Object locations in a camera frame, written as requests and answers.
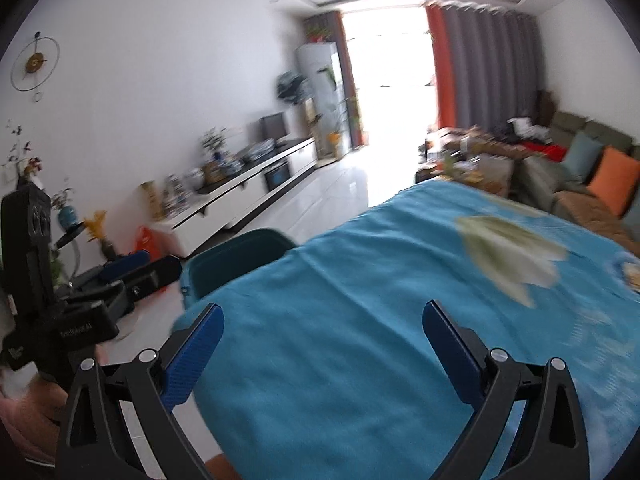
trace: tile floor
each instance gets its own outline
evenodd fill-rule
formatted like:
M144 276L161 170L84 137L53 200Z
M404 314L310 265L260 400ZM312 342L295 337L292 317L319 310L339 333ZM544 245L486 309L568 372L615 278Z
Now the tile floor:
M257 228L274 228L302 244L411 186L416 161L415 148L399 148L397 153L363 148L313 172L257 216L241 233ZM220 241L229 237L229 234L219 235ZM164 293L140 302L135 312L120 322L121 334L125 335L104 345L110 363L132 360L145 348L160 348L181 313L182 302L176 283ZM143 436L133 405L123 402L123 410L147 474L152 478L164 478ZM193 397L177 406L174 415L203 460L220 453Z

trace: black countertop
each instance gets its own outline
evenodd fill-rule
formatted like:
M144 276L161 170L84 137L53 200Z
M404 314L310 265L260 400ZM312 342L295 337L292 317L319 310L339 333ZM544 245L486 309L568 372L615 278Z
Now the black countertop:
M307 142L308 140L309 139L287 140L286 142L283 142L281 145L276 146L276 148L274 150L271 150L269 153L267 153L266 155L263 155L259 159L254 160L253 162L245 163L245 165L242 167L242 170L238 171L238 173L233 174L231 176L227 176L227 177L223 178L222 180L219 180L215 184L209 184L207 186L201 187L198 190L198 194L200 194L200 195L209 194L212 191L215 191L217 188L219 188L221 186L224 186L227 182L231 182L233 179L238 178L243 173L246 173L247 171L252 170L256 166L260 166L261 164L267 162L270 158L273 158L276 155L284 153L287 150L290 150L291 148L294 148L295 146L297 146L299 144L302 144L303 142Z

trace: orange curtain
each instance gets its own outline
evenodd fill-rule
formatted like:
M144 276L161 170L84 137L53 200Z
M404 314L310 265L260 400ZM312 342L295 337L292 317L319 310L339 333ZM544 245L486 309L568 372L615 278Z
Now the orange curtain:
M449 35L444 23L442 8L438 4L429 4L426 9L431 39L433 40L433 61L436 67L438 128L455 128L456 86L451 64Z

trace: bright doorway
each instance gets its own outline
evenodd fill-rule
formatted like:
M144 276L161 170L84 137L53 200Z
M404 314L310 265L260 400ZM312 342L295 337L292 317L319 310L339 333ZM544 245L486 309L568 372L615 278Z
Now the bright doorway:
M423 7L343 15L363 129L375 151L415 156L437 116L435 68Z

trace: vase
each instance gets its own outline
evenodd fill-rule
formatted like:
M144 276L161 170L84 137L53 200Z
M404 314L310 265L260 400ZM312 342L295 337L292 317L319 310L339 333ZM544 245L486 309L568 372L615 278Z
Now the vase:
M58 223L65 233L69 231L69 229L78 223L78 213L76 213L76 208L71 205L65 205L60 211L58 211Z
M115 262L118 259L116 248L109 240L107 240L107 238L102 238L100 240L100 252L108 262Z

